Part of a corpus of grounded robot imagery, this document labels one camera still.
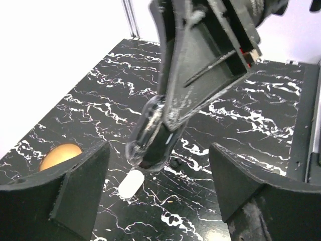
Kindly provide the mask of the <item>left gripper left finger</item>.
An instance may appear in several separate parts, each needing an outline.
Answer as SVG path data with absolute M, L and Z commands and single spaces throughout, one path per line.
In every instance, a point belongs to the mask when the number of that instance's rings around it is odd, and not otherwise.
M 109 143 L 1 185 L 1 240 L 90 240 Z

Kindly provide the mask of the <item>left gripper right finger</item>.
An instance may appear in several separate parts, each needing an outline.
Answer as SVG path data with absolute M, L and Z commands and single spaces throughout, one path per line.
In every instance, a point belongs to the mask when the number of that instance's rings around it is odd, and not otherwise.
M 320 240 L 320 186 L 242 161 L 217 143 L 209 161 L 231 240 Z

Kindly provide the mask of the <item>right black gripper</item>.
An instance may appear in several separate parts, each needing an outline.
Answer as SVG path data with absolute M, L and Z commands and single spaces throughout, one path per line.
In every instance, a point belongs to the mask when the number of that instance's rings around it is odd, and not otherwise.
M 183 16 L 191 10 L 190 1 L 149 4 L 160 41 L 157 92 L 167 100 L 164 122 L 170 130 L 239 81 L 261 56 L 257 1 L 208 1 L 219 23 L 187 24 L 177 37 L 173 4 L 184 8 Z

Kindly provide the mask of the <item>white earbud charging case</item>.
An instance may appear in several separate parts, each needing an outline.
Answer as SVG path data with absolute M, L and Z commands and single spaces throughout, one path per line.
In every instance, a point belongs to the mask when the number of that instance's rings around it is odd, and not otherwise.
M 122 198 L 132 198 L 143 185 L 144 174 L 139 170 L 131 170 L 118 187 L 118 193 Z

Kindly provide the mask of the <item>black earbud charging case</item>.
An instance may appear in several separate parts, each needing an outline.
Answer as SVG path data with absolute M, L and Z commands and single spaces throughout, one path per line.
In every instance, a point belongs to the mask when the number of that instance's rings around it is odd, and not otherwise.
M 141 116 L 125 146 L 125 156 L 133 167 L 149 172 L 161 170 L 181 137 L 187 123 L 170 131 L 162 120 L 165 96 L 156 95 L 143 107 Z

